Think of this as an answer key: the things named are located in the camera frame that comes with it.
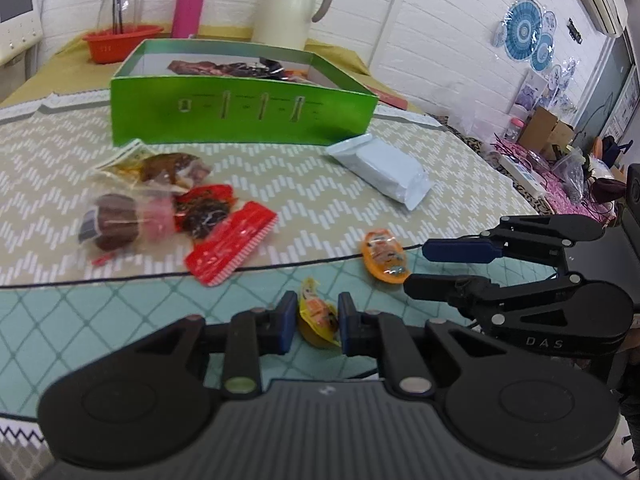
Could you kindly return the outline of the cream thermos jug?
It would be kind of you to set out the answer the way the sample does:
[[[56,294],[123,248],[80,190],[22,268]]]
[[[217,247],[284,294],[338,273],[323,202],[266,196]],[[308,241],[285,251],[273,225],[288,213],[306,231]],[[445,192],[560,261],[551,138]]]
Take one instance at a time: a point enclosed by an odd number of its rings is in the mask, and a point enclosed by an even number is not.
[[[311,25],[326,16],[333,0],[259,0],[251,42],[304,50]]]

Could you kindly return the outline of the orange jelly cup snack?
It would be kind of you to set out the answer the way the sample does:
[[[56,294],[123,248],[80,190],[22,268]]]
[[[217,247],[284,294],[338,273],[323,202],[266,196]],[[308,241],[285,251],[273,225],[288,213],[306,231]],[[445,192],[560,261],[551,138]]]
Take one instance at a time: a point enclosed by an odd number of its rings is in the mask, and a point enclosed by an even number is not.
[[[370,231],[361,243],[363,263],[377,280],[401,285],[410,275],[407,254],[386,229]]]

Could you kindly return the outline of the white foil snack packet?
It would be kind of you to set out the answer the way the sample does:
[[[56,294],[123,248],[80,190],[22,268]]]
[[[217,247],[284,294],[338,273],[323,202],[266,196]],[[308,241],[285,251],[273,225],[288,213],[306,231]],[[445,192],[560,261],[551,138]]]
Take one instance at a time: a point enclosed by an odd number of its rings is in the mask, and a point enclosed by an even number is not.
[[[420,162],[371,133],[333,144],[326,154],[408,211],[422,203],[433,185]]]

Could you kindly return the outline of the yellow jelly cup snack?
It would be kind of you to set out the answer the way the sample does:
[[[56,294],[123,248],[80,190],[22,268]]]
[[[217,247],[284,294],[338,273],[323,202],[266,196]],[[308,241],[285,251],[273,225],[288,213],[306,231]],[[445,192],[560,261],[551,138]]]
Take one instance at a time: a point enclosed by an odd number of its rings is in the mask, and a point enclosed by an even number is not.
[[[314,348],[340,348],[337,308],[319,296],[318,285],[313,278],[302,281],[296,314],[298,331]]]

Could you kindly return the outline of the beige chevron mat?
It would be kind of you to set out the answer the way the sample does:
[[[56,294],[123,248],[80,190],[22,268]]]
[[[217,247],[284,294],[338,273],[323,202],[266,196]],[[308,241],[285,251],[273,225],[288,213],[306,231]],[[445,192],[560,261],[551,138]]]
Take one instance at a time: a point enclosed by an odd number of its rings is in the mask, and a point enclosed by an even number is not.
[[[320,146],[192,144],[240,200],[273,210],[277,225],[249,269],[356,256],[367,232],[390,230],[412,247],[476,234],[532,206],[512,182],[450,131],[375,117],[370,133],[413,156],[431,189],[415,210],[379,193]],[[77,243],[82,215],[122,184],[99,174],[114,154],[105,91],[6,107],[1,112],[1,283],[6,287],[180,274],[191,243],[177,235],[94,266]]]

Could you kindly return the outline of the black stirring stick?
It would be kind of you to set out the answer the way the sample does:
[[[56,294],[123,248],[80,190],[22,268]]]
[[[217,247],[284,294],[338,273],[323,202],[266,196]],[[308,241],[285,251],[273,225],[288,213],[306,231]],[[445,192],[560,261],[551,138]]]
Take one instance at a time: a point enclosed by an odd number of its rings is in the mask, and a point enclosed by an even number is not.
[[[120,0],[112,0],[112,20],[113,34],[121,34],[124,28],[122,27],[122,2]]]

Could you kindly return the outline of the dark red foil snack bag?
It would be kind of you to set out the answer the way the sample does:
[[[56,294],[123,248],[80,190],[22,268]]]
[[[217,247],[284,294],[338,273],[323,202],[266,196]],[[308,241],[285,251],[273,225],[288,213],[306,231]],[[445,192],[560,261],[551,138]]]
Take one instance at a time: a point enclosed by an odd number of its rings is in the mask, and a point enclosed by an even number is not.
[[[200,75],[216,77],[254,78],[284,81],[304,81],[307,73],[303,70],[286,70],[277,61],[260,58],[256,63],[234,62],[214,63],[210,61],[171,61],[167,69],[176,75]]]

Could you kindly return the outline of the red striped candy packet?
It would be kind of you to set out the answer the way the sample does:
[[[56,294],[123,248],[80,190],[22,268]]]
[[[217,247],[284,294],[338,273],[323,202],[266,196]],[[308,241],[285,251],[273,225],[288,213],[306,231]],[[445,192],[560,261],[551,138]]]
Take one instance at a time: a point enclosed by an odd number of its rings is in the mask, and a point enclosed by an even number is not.
[[[203,243],[184,258],[184,265],[204,286],[224,282],[265,239],[278,222],[266,206],[246,202],[219,222]]]

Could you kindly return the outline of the brown sausage clear packet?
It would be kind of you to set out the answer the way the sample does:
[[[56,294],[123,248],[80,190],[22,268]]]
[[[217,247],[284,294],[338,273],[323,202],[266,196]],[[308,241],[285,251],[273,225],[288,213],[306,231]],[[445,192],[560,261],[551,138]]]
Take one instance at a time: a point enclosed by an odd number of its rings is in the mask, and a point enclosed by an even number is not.
[[[170,194],[106,193],[91,202],[77,239],[88,261],[103,266],[123,252],[159,243],[175,232]]]

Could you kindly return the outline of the white screen appliance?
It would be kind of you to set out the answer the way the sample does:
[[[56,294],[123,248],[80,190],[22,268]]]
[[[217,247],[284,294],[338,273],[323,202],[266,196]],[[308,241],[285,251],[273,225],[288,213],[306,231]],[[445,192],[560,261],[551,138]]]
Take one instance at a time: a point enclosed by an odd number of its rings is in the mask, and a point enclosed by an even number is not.
[[[1,0],[1,65],[5,66],[43,37],[39,0]]]

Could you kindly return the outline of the blue decorative plates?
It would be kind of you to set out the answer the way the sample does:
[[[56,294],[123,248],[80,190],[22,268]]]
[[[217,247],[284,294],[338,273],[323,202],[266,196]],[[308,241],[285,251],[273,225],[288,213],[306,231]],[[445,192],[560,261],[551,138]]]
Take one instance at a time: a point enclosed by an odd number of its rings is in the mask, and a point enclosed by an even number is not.
[[[515,0],[498,21],[490,44],[503,48],[515,62],[545,76],[551,92],[564,92],[573,81],[579,61],[555,62],[555,34],[559,21],[555,13],[536,0]]]

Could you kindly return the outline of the red envelope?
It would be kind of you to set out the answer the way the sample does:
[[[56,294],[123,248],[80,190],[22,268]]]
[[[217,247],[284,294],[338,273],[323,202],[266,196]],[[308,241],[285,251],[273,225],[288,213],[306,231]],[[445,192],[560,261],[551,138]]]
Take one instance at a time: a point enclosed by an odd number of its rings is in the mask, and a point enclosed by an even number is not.
[[[394,94],[373,87],[369,87],[369,90],[378,97],[381,103],[397,108],[398,110],[408,110],[409,103],[401,96],[395,96]]]

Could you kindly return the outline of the pink water bottle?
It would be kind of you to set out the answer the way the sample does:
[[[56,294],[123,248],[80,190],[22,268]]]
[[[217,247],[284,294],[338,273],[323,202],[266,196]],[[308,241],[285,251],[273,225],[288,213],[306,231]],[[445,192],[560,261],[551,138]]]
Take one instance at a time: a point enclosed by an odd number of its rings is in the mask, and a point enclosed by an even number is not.
[[[171,37],[186,39],[198,34],[204,0],[176,0]]]

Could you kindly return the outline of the braised meat clear packet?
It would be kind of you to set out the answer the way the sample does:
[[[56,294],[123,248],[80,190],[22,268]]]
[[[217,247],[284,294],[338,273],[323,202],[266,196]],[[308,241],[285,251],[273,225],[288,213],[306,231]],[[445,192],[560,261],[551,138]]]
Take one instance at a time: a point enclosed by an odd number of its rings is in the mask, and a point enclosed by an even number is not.
[[[212,168],[196,155],[157,153],[136,139],[94,166],[93,171],[132,188],[159,188],[181,195],[202,184]]]

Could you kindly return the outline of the red dark candy packet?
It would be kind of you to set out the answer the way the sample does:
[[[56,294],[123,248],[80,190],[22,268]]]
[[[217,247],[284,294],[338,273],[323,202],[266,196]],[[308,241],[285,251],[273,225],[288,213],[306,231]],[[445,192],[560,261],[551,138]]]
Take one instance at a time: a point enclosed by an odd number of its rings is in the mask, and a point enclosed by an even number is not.
[[[202,185],[174,197],[176,231],[194,242],[205,240],[231,214],[236,198],[228,184]]]

